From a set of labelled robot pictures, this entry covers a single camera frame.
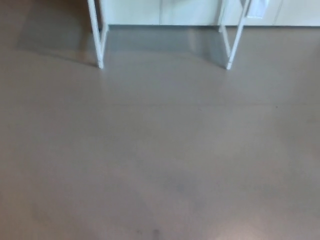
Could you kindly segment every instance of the cabinet door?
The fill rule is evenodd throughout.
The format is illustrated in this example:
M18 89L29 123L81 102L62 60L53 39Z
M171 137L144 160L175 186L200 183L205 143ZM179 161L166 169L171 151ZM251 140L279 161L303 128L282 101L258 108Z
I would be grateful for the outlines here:
M320 26L320 0L283 0L275 24Z
M248 18L245 22L249 26L272 26L276 20L282 0L269 0L269 6L263 19ZM242 6L239 0L229 0L225 14L225 24L234 26L238 24Z
M219 0L162 0L161 25L208 26L217 23Z
M160 0L104 0L102 2L109 24L160 24Z

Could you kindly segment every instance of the metal leg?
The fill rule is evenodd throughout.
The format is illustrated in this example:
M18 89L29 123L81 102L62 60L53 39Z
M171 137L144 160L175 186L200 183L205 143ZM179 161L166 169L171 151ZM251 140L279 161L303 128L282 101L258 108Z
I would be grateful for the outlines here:
M226 9L229 5L229 0L221 0L221 8L220 8L220 13L219 13L219 18L218 18L218 23L217 25L219 26L219 33L222 33L222 26L224 26L224 17L226 14Z
M89 6L89 13L90 13L90 19L91 19L91 26L92 26L92 32L93 32L93 39L94 39L97 63L98 63L98 67L100 69L103 69L104 68L105 46L106 46L106 41L107 41L107 33L109 30L109 26L106 21L106 13L104 10L105 6L104 5L100 6L101 17L102 17L102 22L103 22L102 34L101 34L101 38L100 38L95 0L87 0L87 1L88 1L88 6Z
M245 22L246 22L246 14L247 14L247 11L248 11L249 3L250 3L250 0L246 0L245 3L244 3L243 9L242 9L241 17L240 17L240 20L239 20L239 23L238 23L238 27L237 27L237 30L236 30L234 43L233 43L233 46L232 46L232 49L231 49L231 52L230 52L229 61L228 61L227 65L226 65L226 69L227 70L231 69L232 63L234 61L234 58L235 58L235 55L236 55L236 52L237 52L237 49L238 49L238 45L239 45L239 41L240 41L240 38L241 38L241 34L243 32L244 25L245 25Z

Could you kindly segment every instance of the white metal frame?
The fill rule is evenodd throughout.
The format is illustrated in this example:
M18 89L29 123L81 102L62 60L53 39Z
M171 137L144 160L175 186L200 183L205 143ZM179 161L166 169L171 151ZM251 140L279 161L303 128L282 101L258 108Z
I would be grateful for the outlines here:
M106 9L105 4L103 3L104 0L99 0L100 3L100 11L101 11L101 18L102 18L102 32L100 34L99 26L98 26L98 19L97 19L97 12L96 12L96 6L95 6L95 0L87 0L88 6L89 6L89 13L91 18L91 25L92 25L92 32L93 32L93 38L94 38L94 44L95 44L95 50L96 50L96 58L97 58L97 64L100 69L104 68L104 55L105 55L105 49L106 49L106 42L107 42L107 35L109 31L109 25L107 22L107 16L106 16ZM235 35L235 40L232 45L230 46L229 43L229 36L227 33L227 29L225 26L225 15L227 8L229 6L229 0L222 0L221 4L221 10L219 14L218 19L218 25L219 25L219 32L222 33L222 38L225 46L225 52L227 55L227 63L225 65L225 68L227 70L231 69L237 48L239 45L239 41L244 29L244 25L246 22L246 16L248 12L248 8L250 6L251 0L240 0L242 5L242 13L240 16L240 20L237 25L237 31Z
M101 19L102 19L101 34L99 31L99 26L98 26L98 18L97 18L95 0L87 0L87 1L88 1L88 6L89 6L89 13L90 13L90 19L91 19L92 33L93 33L93 38L94 38L97 64L100 69L103 69L104 68L104 56L105 56L106 43L107 43L107 35L108 35L108 31L109 31L109 25L108 25L107 16L106 16L106 9L105 9L105 5L103 4L104 0L99 0Z
M224 21L226 11L229 6L229 0L222 0L220 15L219 15L219 19L218 19L219 33L222 33L222 38L223 38L223 42L224 42L224 46L225 46L225 52L226 52L226 56L227 56L227 63L225 65L225 68L227 70L231 69L232 64L234 62L236 52L238 49L238 45L239 45L239 41L240 41L243 29L244 29L244 25L246 23L247 12L248 12L251 0L244 0L244 1L240 0L240 3L242 5L242 13L241 13L238 25L237 25L236 35L235 35L235 39L234 39L232 47L230 46L230 43L229 43L229 36L228 36L228 32L227 32L227 29L225 26L225 21Z

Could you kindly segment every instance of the gray floor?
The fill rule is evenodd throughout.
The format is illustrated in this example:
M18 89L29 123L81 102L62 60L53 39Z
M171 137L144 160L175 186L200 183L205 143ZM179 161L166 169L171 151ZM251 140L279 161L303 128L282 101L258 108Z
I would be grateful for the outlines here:
M0 239L320 239L320 30L112 28L0 0Z

